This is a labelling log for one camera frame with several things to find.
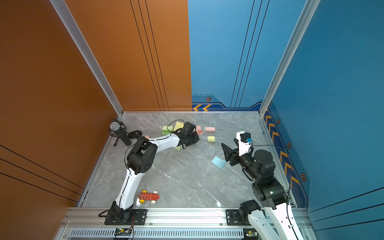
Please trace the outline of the blue curved memo pad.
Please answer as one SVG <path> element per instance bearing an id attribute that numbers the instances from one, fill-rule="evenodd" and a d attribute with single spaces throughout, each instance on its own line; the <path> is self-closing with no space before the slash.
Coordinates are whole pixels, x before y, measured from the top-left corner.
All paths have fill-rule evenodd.
<path id="1" fill-rule="evenodd" d="M 225 164 L 226 164 L 226 161 L 223 160 L 223 159 L 220 159 L 219 157 L 215 156 L 213 159 L 212 159 L 212 164 L 214 164 L 215 166 L 217 166 L 218 168 L 222 169 Z"/>

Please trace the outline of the torn pink page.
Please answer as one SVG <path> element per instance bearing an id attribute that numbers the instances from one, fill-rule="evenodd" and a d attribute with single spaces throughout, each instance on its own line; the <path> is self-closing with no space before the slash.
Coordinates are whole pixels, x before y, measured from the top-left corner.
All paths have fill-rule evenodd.
<path id="1" fill-rule="evenodd" d="M 216 128 L 214 128 L 214 127 L 205 127 L 205 131 L 206 132 L 215 132 Z"/>

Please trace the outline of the torn yellow page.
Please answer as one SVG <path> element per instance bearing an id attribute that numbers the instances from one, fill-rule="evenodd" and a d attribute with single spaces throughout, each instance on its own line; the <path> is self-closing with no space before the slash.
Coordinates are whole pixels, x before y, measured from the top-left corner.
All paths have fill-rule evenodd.
<path id="1" fill-rule="evenodd" d="M 214 143 L 216 141 L 215 136 L 208 136 L 207 137 L 208 142 Z"/>

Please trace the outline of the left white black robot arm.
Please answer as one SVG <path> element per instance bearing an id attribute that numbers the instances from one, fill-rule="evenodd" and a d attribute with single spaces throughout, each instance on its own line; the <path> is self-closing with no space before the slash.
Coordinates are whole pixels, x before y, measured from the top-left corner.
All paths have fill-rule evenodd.
<path id="1" fill-rule="evenodd" d="M 109 209 L 109 212 L 116 218 L 128 220 L 131 216 L 139 183 L 144 174 L 152 167 L 159 152 L 170 148 L 186 148 L 199 141 L 197 126 L 190 122 L 183 123 L 183 126 L 179 128 L 169 125 L 166 129 L 167 134 L 162 137 L 140 136 L 134 145 L 129 146 L 131 151 L 125 155 L 124 160 L 127 174 L 116 200 Z"/>

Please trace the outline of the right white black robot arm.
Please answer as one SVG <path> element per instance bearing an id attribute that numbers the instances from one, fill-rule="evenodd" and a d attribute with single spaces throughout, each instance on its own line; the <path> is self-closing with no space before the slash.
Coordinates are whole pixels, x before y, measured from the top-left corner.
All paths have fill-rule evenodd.
<path id="1" fill-rule="evenodd" d="M 238 143 L 237 149 L 221 144 L 225 160 L 231 166 L 239 164 L 252 181 L 256 200 L 241 203 L 241 221 L 251 225 L 263 240 L 303 240 L 287 192 L 275 178 L 275 162 L 270 152 L 257 150 L 249 143 Z"/>

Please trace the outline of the large yellow memo pad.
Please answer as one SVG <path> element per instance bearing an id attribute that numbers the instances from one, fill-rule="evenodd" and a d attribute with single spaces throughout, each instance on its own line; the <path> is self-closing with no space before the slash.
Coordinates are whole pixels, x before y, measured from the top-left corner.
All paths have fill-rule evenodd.
<path id="1" fill-rule="evenodd" d="M 184 127 L 184 123 L 176 121 L 175 126 L 174 126 L 174 131 L 182 129 L 183 127 Z"/>

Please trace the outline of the small green memo pad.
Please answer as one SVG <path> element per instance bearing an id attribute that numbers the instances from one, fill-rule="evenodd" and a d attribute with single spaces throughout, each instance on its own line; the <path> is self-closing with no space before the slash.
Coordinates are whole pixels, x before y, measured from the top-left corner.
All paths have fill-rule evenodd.
<path id="1" fill-rule="evenodd" d="M 162 128 L 162 135 L 169 135 L 174 130 L 173 126 L 163 126 Z"/>

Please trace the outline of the right circuit board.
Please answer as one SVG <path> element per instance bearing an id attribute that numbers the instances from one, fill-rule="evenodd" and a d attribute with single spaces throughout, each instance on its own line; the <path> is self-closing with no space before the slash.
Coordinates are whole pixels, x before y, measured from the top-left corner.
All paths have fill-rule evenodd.
<path id="1" fill-rule="evenodd" d="M 243 229 L 245 240 L 258 240 L 259 234 L 254 229 Z"/>

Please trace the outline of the red toy brick car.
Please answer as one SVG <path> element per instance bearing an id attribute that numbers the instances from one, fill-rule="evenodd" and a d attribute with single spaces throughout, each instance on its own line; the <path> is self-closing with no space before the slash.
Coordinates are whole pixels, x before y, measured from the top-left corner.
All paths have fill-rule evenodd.
<path id="1" fill-rule="evenodd" d="M 146 201 L 149 201 L 151 204 L 156 204 L 160 198 L 161 196 L 158 191 L 148 192 L 147 190 L 142 190 L 138 195 L 139 203 L 141 204 Z"/>

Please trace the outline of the left green circuit board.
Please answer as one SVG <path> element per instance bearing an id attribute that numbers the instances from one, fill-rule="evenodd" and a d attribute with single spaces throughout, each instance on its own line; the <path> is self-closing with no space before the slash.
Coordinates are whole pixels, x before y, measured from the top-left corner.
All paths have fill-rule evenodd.
<path id="1" fill-rule="evenodd" d="M 116 228 L 114 236 L 115 237 L 130 237 L 133 233 L 132 228 Z"/>

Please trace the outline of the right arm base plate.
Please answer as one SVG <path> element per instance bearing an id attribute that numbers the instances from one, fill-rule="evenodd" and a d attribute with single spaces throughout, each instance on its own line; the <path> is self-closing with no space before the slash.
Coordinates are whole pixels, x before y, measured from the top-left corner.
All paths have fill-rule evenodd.
<path id="1" fill-rule="evenodd" d="M 226 223 L 227 226 L 248 226 L 248 221 L 245 221 L 240 214 L 239 209 L 227 209 L 226 213 Z"/>

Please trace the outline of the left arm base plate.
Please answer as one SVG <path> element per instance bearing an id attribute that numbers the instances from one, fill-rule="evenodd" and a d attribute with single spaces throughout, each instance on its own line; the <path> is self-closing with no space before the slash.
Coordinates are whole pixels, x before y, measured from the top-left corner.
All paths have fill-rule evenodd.
<path id="1" fill-rule="evenodd" d="M 147 213 L 147 209 L 131 209 L 126 211 L 114 211 L 110 209 L 107 211 L 104 224 L 106 226 L 143 226 L 147 219 Z"/>

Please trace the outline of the aluminium front rail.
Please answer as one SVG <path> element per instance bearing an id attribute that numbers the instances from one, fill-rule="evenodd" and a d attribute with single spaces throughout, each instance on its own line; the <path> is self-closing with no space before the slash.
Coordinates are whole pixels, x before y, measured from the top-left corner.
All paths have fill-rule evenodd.
<path id="1" fill-rule="evenodd" d="M 248 226 L 227 226 L 226 208 L 145 208 L 145 225 L 106 226 L 104 208 L 70 208 L 56 240 L 244 240 Z M 316 234 L 304 209 L 292 209 L 303 240 Z M 132 228 L 130 237 L 115 237 L 116 228 Z"/>

